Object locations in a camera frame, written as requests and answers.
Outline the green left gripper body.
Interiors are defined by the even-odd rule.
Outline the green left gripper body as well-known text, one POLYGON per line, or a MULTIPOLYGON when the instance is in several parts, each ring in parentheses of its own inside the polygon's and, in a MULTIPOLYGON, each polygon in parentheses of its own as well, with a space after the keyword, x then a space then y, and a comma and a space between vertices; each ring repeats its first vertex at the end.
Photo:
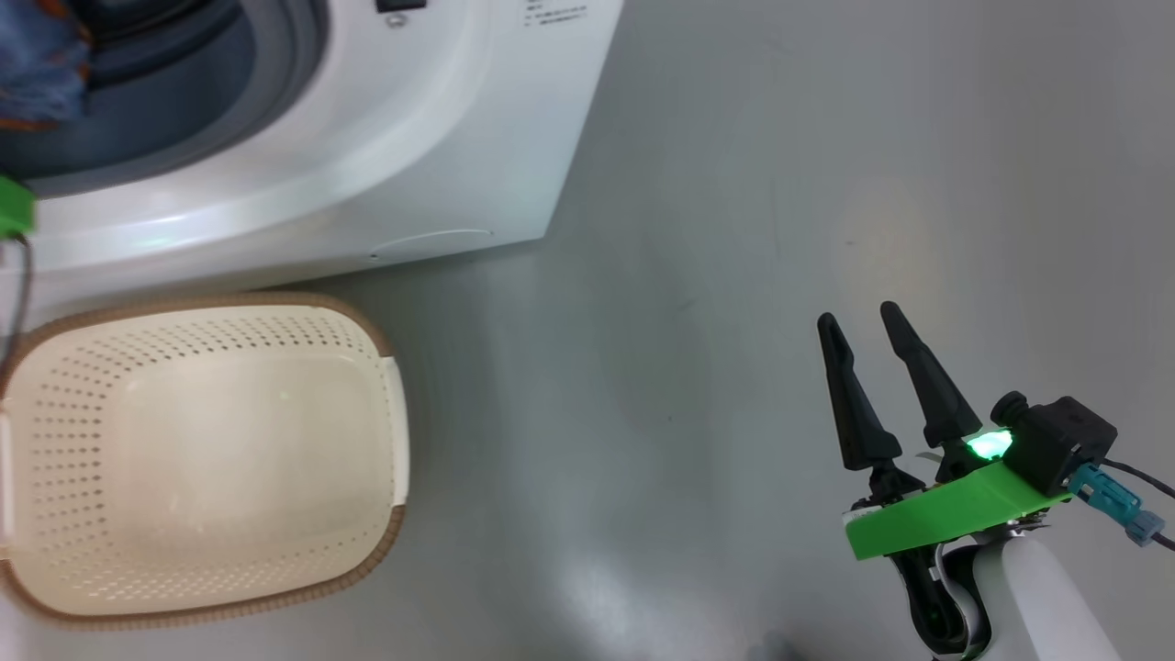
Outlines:
POLYGON ((36 196, 26 186, 0 176, 0 238, 28 237, 35 229, 36 196))

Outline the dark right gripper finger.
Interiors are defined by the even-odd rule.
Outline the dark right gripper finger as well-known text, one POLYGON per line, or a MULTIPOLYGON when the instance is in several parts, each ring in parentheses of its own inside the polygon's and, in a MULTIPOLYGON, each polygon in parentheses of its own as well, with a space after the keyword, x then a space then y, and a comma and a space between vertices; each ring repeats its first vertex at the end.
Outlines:
POLYGON ((866 470, 893 464, 901 456, 900 444, 882 426, 857 380, 855 353, 834 313, 820 315, 817 331, 844 468, 866 470))
POLYGON ((924 412, 924 439, 929 448, 958 441, 981 431, 982 423, 964 398, 956 382, 911 325, 893 301, 880 305, 889 346, 907 367, 924 412))

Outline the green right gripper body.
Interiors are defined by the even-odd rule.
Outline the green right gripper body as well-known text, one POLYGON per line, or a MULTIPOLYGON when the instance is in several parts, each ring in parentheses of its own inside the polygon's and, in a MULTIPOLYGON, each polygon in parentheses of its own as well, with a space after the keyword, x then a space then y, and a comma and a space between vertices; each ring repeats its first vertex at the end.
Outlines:
POLYGON ((1070 494, 1042 495, 1003 465, 1012 441, 1008 430, 972 436, 969 456, 991 459, 986 467, 894 505, 846 513, 845 532, 857 560, 949 542, 1069 501, 1070 494))

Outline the blue garment orange print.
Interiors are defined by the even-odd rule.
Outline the blue garment orange print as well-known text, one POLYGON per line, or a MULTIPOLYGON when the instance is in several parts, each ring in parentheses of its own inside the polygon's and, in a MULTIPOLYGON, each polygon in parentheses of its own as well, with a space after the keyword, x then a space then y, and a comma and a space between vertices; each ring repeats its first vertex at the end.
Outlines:
POLYGON ((0 0, 0 130, 82 119, 93 46, 70 0, 0 0))

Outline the white front-load washing machine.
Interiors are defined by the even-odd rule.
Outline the white front-load washing machine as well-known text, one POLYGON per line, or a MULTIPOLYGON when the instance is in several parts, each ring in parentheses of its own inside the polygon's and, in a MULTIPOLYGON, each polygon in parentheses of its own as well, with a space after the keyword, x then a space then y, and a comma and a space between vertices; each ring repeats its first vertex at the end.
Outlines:
POLYGON ((544 27, 521 4, 325 0, 318 68, 267 129, 137 183, 31 189, 26 326, 390 267, 372 247, 429 231, 540 240, 625 0, 544 27))

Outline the cream perforated basket brown rim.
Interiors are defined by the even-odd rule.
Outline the cream perforated basket brown rim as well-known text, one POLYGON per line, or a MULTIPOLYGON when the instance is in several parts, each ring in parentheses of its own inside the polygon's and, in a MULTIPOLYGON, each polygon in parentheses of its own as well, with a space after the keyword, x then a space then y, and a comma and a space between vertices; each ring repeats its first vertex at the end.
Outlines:
POLYGON ((0 367, 0 593, 79 629, 281 611, 378 568, 408 473, 397 352, 337 298, 56 319, 0 367))

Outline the round white filter cover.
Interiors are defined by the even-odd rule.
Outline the round white filter cover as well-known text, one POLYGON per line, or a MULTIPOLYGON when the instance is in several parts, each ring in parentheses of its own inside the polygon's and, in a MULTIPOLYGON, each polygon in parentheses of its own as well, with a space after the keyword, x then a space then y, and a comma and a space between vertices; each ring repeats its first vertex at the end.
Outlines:
POLYGON ((396 264, 411 261, 441 258, 457 252, 470 252, 492 247, 495 234, 488 230, 459 229, 429 231, 377 244, 365 255, 369 263, 396 264))

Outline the small black text sticker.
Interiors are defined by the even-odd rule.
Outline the small black text sticker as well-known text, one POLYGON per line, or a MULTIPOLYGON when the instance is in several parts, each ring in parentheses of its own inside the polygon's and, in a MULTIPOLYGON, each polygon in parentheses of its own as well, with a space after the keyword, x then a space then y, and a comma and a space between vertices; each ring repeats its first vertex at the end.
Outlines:
POLYGON ((590 0, 523 0, 521 23, 544 27, 579 20, 590 13, 590 0))

